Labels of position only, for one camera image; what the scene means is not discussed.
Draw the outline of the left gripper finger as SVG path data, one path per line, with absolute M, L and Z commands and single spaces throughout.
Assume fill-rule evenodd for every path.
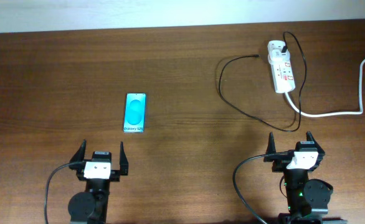
M 85 149 L 87 145 L 87 140 L 84 139 L 81 143 L 77 152 L 70 159 L 69 169 L 71 170 L 81 170 L 85 166 Z
M 129 162 L 124 150 L 123 142 L 120 143 L 120 175 L 128 175 Z

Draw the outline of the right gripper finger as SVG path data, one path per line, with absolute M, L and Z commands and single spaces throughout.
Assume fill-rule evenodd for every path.
M 277 151 L 275 148 L 275 140 L 273 133 L 270 132 L 268 135 L 268 145 L 265 152 L 266 157 L 264 157 L 264 162 L 273 162 L 278 158 Z
M 312 133 L 310 131 L 306 132 L 306 140 L 308 142 L 311 143 L 311 145 L 316 148 L 316 151 L 319 152 L 320 151 L 320 146 L 319 144 L 316 142 L 315 138 L 313 137 Z

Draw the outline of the blue Galaxy S25 smartphone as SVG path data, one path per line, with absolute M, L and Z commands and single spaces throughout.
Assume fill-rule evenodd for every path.
M 125 133 L 143 133 L 145 126 L 146 94 L 128 93 L 125 104 Z

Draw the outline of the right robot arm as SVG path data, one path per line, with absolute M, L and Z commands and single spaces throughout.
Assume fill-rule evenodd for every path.
M 281 172 L 285 183 L 288 213 L 278 215 L 278 223 L 347 223 L 342 218 L 326 218 L 333 186 L 308 174 L 319 167 L 325 151 L 308 131 L 305 141 L 298 141 L 292 150 L 278 153 L 274 136 L 268 137 L 264 162 L 271 162 L 273 172 Z

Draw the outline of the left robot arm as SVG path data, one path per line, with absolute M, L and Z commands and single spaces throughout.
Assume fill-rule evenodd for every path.
M 110 184 L 119 182 L 121 176 L 128 175 L 129 163 L 123 143 L 120 144 L 118 170 L 111 168 L 110 152 L 95 151 L 91 159 L 86 159 L 86 145 L 84 140 L 70 160 L 69 168 L 76 172 L 78 180 L 85 182 L 85 190 L 75 194 L 69 201 L 70 222 L 105 223 Z

